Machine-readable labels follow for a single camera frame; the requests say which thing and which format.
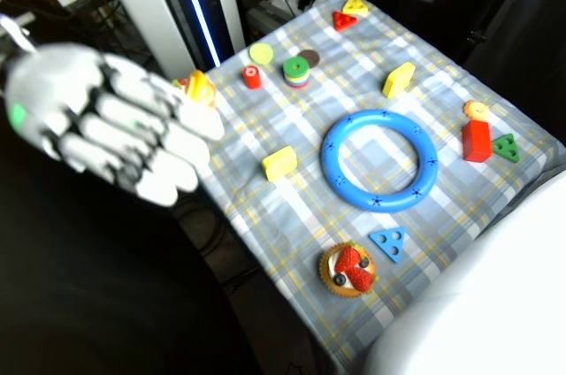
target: red rectangular block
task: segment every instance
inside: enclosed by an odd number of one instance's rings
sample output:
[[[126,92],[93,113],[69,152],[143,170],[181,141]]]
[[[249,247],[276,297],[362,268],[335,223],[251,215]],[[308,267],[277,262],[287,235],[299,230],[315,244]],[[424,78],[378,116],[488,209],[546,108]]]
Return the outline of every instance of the red rectangular block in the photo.
[[[462,129],[463,159],[483,163],[492,156],[492,137],[486,121],[470,120]]]

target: triangle block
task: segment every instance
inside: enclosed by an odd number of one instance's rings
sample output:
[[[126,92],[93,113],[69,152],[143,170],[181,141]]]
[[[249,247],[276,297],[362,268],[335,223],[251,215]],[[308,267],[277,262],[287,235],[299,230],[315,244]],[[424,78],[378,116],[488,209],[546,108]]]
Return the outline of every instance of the triangle block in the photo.
[[[521,160],[513,134],[504,134],[501,138],[492,141],[492,150],[494,154],[505,158],[515,165]]]
[[[352,27],[357,23],[357,18],[351,15],[343,14],[341,12],[333,12],[334,28],[337,32],[346,30],[348,27]]]
[[[367,14],[368,5],[363,0],[347,0],[342,8],[345,14]]]
[[[370,239],[386,253],[386,255],[399,263],[403,252],[403,242],[405,241],[405,233],[407,229],[404,227],[396,227],[395,229],[386,229],[385,231],[377,231],[370,233]]]

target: blue triangle block with holes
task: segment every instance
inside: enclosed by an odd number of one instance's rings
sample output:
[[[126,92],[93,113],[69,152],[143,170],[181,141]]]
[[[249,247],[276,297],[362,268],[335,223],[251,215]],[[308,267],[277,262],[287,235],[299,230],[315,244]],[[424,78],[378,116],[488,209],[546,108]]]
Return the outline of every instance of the blue triangle block with holes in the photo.
[[[399,226],[395,229],[386,229],[385,231],[370,233],[370,239],[375,242],[375,245],[386,253],[390,259],[395,263],[399,263],[403,253],[403,242],[405,241],[406,232],[407,229]]]

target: yellow triangle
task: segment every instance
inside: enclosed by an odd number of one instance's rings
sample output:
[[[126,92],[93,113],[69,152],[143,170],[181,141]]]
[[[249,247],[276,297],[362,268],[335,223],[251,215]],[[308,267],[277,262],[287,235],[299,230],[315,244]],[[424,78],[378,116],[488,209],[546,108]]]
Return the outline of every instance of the yellow triangle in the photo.
[[[367,14],[369,8],[363,0],[347,0],[342,8],[345,14]]]

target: table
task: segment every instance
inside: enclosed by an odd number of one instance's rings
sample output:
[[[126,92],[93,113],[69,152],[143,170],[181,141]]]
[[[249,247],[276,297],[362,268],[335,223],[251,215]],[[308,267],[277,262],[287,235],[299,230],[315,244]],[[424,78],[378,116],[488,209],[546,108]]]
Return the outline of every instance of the table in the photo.
[[[555,138],[375,6],[357,25],[336,32],[332,12],[345,1],[328,0],[265,36],[275,58],[261,67],[260,89],[249,90],[241,80],[249,63],[246,50],[208,73],[219,91],[226,136],[211,144],[210,166],[199,172],[236,233],[339,371],[346,371],[526,186],[566,164],[566,150]],[[281,66],[303,49],[316,50],[321,62],[309,86],[293,89]],[[415,76],[407,93],[388,100],[381,86],[406,61],[417,66]],[[519,164],[497,156],[484,164],[462,159],[461,129],[467,122],[462,107],[470,99],[489,105],[493,138],[513,133]],[[438,151],[436,186],[412,209],[358,210],[325,182],[319,163],[325,133],[345,114],[368,108],[413,119]],[[286,145],[296,150],[299,167],[277,184],[267,182],[261,160]],[[356,185],[382,193],[403,188],[416,172],[410,145],[376,126],[346,140],[340,158]],[[396,226],[408,231],[399,264],[368,239],[368,233]],[[317,273],[322,253],[350,240],[370,251],[379,276],[372,292],[358,299],[331,294]]]

